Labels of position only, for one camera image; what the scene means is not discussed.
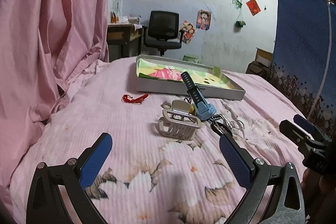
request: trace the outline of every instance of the bed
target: bed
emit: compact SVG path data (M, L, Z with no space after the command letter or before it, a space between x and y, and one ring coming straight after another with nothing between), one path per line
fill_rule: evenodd
M108 223L222 224L245 193L219 150L219 136L207 122L193 141L165 138L158 132L163 101L183 96L150 94L141 105L126 104L135 88L135 57L112 63L95 61L69 82L63 110L52 114L11 178L13 215L25 223L26 204L36 165L64 164L90 147L102 132L113 148L94 184L86 189ZM224 71L246 90L242 101L211 99L217 112L240 119L245 129L234 139L253 157L272 165L293 162L302 178L305 167L297 147L279 132L282 120L300 114L268 82L255 75ZM270 190L255 216L261 217ZM74 223L80 223L61 189Z

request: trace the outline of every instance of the black chair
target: black chair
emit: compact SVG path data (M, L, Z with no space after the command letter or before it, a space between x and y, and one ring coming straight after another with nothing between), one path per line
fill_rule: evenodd
M177 38L181 33L180 41L168 41L168 39ZM144 37L143 44L146 47L157 48L160 56L165 54L166 50L178 49L182 47L184 31L179 31L179 14L165 11L152 11L148 25L148 36L156 40L146 41Z

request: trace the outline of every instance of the desk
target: desk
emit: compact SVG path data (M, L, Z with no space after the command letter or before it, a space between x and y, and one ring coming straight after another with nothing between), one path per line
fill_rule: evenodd
M142 37L146 37L146 26L135 30L133 24L109 24L106 41L108 45L120 46L121 58L130 57L130 45L138 40L138 55L141 54Z

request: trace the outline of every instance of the blue curtain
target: blue curtain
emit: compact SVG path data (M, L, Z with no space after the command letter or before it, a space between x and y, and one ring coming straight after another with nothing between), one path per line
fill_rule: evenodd
M335 41L336 7L332 3L330 13ZM276 43L268 81L332 136L336 131L336 41L331 44L327 76L317 97L327 64L329 32L327 0L278 0Z

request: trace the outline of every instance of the metal screw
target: metal screw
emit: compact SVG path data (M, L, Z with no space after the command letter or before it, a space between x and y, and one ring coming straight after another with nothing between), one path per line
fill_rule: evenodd
M70 160L68 160L68 165L74 165L75 163L76 163L75 158L71 158Z
M265 161L263 159L256 159L255 162L258 164L258 165L263 165L265 163Z
M44 162L40 162L38 165L37 165L37 168L38 169L42 169L44 167Z
M294 169L294 168L295 168L295 165L294 165L293 163L289 162L289 163L287 163L287 167L288 167L289 169Z

